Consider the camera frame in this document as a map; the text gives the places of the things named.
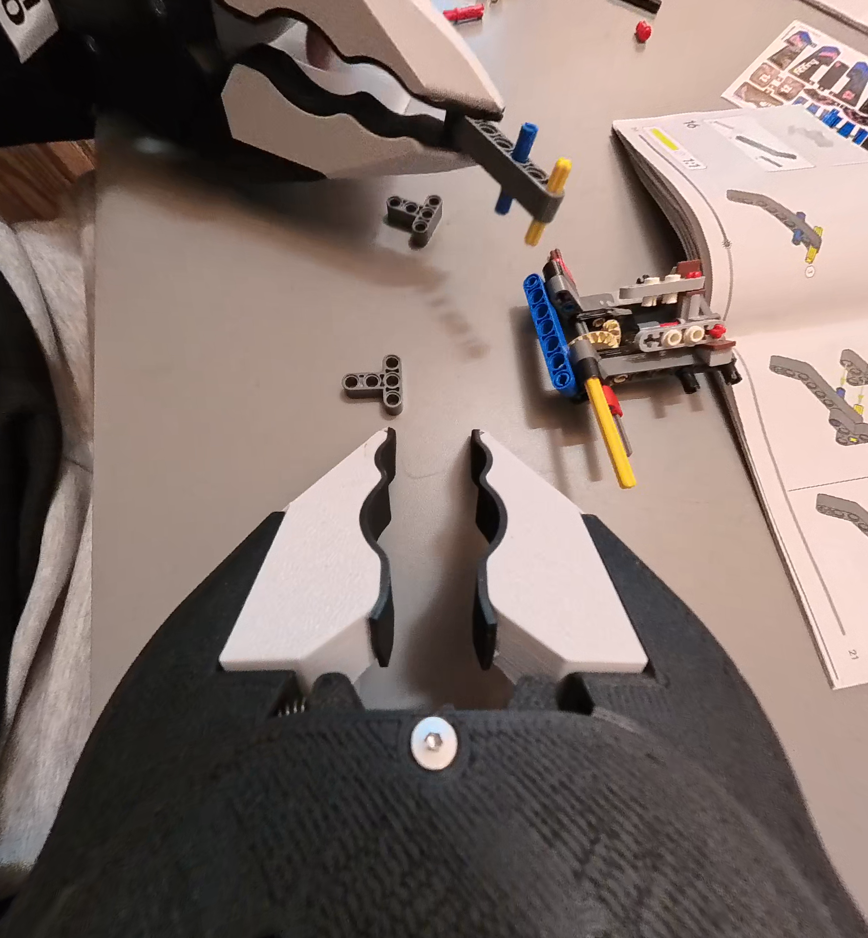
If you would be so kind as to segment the partly built lego chassis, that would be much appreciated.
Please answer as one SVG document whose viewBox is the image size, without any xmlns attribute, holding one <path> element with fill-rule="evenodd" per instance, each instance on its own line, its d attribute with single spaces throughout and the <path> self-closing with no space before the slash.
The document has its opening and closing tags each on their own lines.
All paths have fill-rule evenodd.
<svg viewBox="0 0 868 938">
<path fill-rule="evenodd" d="M 636 486 L 632 448 L 623 426 L 619 388 L 662 378 L 698 393 L 709 375 L 727 386 L 741 372 L 736 343 L 707 299 L 700 259 L 678 262 L 664 276 L 644 276 L 617 294 L 581 296 L 559 250 L 523 281 L 552 388 L 589 405 L 618 486 Z"/>
</svg>

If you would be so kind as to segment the grey T-shaped lego beam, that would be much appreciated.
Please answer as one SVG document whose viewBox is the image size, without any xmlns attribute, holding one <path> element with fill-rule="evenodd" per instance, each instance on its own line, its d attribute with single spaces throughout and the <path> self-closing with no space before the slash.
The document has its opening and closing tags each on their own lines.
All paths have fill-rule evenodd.
<svg viewBox="0 0 868 938">
<path fill-rule="evenodd" d="M 430 194 L 422 201 L 393 194 L 386 200 L 385 221 L 390 227 L 408 234 L 408 244 L 414 250 L 421 250 L 440 225 L 442 205 L 438 194 Z"/>
<path fill-rule="evenodd" d="M 404 375 L 402 359 L 387 354 L 381 369 L 346 373 L 342 390 L 351 400 L 379 400 L 389 416 L 399 416 L 404 409 Z"/>
</svg>

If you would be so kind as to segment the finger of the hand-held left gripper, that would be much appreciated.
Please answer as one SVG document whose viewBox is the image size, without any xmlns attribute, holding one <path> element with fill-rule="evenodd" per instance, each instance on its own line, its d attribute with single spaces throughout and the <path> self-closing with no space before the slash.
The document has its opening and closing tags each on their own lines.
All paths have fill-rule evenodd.
<svg viewBox="0 0 868 938">
<path fill-rule="evenodd" d="M 291 54 L 257 45 L 233 64 L 221 100 L 234 140 L 326 178 L 468 168 L 446 123 L 400 113 L 371 92 L 324 88 Z"/>
<path fill-rule="evenodd" d="M 371 64 L 408 94 L 447 111 L 499 118 L 505 110 L 487 71 L 431 2 L 225 1 L 229 17 L 259 27 L 304 22 L 347 64 Z"/>
</svg>

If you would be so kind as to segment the dark grey beam with pins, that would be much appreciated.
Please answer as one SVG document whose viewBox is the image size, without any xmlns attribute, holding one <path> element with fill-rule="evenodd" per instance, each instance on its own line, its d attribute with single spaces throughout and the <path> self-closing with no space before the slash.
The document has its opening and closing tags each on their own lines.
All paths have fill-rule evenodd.
<svg viewBox="0 0 868 938">
<path fill-rule="evenodd" d="M 563 202 L 572 162 L 559 158 L 550 172 L 538 166 L 530 158 L 538 131 L 533 123 L 521 124 L 515 141 L 495 123 L 458 113 L 448 113 L 445 129 L 453 147 L 498 182 L 496 213 L 508 215 L 513 203 L 525 209 L 531 219 L 525 243 L 538 246 Z"/>
</svg>

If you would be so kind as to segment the lego instruction booklet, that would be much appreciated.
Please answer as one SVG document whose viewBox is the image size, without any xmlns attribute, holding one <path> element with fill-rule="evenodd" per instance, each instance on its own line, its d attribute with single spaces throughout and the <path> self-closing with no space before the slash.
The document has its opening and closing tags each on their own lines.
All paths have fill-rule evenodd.
<svg viewBox="0 0 868 938">
<path fill-rule="evenodd" d="M 745 460 L 829 682 L 868 684 L 868 152 L 790 105 L 613 131 L 708 268 Z"/>
</svg>

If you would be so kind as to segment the wooden board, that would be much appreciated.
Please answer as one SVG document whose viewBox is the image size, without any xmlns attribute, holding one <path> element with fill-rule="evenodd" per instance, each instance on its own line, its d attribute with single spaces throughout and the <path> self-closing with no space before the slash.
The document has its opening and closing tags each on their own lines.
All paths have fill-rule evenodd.
<svg viewBox="0 0 868 938">
<path fill-rule="evenodd" d="M 76 181 L 97 164 L 94 140 L 0 148 L 0 215 L 52 220 Z"/>
</svg>

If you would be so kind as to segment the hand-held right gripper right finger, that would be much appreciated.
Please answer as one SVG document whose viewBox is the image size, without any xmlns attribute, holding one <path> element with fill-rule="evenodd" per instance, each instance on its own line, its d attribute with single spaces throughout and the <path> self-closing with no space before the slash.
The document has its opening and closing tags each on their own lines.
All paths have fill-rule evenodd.
<svg viewBox="0 0 868 938">
<path fill-rule="evenodd" d="M 476 568 L 472 639 L 508 679 L 641 674 L 649 664 L 587 517 L 488 431 L 470 437 Z"/>
</svg>

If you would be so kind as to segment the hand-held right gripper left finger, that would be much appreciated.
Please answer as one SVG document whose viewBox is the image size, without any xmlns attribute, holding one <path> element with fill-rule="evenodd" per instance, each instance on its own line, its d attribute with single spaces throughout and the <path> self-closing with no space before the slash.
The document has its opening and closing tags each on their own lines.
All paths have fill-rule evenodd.
<svg viewBox="0 0 868 938">
<path fill-rule="evenodd" d="M 228 672 L 359 679 L 390 664 L 396 433 L 379 430 L 288 504 L 219 657 Z"/>
</svg>

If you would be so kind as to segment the lego sticker sheet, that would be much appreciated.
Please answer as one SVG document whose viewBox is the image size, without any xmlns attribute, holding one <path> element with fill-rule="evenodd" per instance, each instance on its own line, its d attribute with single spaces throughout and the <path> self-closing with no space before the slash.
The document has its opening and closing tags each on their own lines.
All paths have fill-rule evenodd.
<svg viewBox="0 0 868 938">
<path fill-rule="evenodd" d="M 868 150 L 868 54 L 793 21 L 721 98 L 742 109 L 791 106 Z"/>
</svg>

